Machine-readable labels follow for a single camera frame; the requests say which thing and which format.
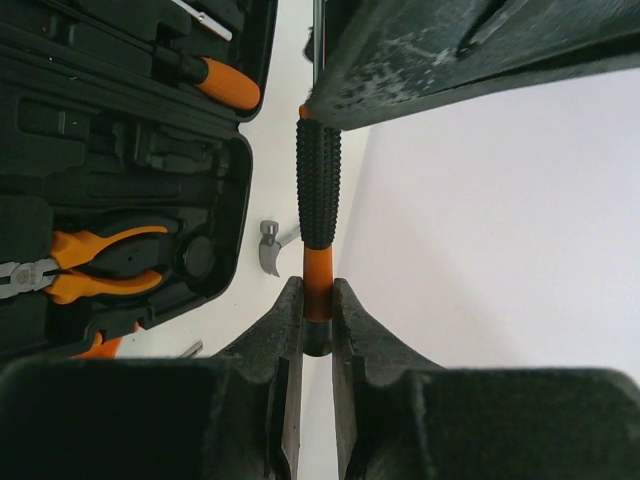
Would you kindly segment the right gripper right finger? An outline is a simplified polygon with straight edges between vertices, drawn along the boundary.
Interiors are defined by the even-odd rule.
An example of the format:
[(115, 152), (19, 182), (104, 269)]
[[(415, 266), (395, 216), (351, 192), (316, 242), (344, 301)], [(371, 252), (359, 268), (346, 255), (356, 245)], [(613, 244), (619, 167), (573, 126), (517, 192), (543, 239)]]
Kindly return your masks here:
[(343, 479), (635, 479), (639, 389), (593, 368), (449, 369), (333, 291)]

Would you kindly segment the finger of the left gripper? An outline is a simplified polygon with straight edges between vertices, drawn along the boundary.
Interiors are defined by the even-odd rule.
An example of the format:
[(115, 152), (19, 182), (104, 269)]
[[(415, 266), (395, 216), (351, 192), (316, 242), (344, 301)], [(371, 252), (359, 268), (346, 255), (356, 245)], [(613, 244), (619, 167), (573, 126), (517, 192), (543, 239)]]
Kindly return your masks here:
[(636, 0), (330, 1), (307, 108), (352, 130), (638, 64)]

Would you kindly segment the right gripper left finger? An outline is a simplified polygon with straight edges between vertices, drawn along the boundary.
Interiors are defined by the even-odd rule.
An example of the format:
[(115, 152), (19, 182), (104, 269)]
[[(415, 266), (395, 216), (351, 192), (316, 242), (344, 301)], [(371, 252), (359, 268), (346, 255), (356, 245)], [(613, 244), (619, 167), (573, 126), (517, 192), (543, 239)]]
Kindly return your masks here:
[(293, 479), (303, 286), (208, 358), (41, 357), (1, 373), (5, 479)]

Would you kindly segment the orange grip bit screwdriver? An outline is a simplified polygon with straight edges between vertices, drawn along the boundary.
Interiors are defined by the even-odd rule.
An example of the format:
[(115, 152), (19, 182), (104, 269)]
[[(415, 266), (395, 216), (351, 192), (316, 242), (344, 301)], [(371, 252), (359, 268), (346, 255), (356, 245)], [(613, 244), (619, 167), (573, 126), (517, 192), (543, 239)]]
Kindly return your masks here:
[(261, 100), (260, 87), (230, 65), (210, 57), (196, 57), (165, 47), (152, 48), (155, 60), (168, 67), (180, 80), (208, 97), (238, 110), (252, 110)]

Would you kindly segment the black handled claw hammer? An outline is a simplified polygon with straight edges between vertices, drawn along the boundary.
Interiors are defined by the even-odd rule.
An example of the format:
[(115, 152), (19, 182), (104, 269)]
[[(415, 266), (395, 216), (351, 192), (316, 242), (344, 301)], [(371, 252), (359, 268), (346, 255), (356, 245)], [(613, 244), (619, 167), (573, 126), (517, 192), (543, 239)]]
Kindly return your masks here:
[(261, 240), (258, 247), (258, 259), (262, 271), (279, 278), (277, 259), (281, 250), (301, 236), (300, 226), (297, 225), (285, 235), (279, 235), (279, 223), (274, 220), (260, 222)]

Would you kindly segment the black orange handled screwdriver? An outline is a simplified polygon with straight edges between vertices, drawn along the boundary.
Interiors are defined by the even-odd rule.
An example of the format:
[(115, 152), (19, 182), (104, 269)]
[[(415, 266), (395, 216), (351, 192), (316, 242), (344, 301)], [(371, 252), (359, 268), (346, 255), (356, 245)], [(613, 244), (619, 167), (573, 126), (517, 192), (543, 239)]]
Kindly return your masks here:
[(230, 42), (233, 38), (232, 32), (217, 22), (214, 18), (206, 14), (204, 11), (200, 11), (189, 5), (183, 0), (171, 0), (173, 4), (185, 11), (189, 16), (196, 20), (200, 25), (216, 34), (226, 42)]

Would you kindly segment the black plastic tool case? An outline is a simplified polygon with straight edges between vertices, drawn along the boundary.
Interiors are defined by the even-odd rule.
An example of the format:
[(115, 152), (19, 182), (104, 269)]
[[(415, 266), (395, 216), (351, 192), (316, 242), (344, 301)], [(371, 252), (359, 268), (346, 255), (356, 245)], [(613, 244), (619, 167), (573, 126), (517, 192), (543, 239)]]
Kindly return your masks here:
[[(278, 5), (1, 5), (1, 359), (111, 354), (219, 297), (236, 272)], [(252, 110), (155, 60), (210, 57), (261, 89)]]

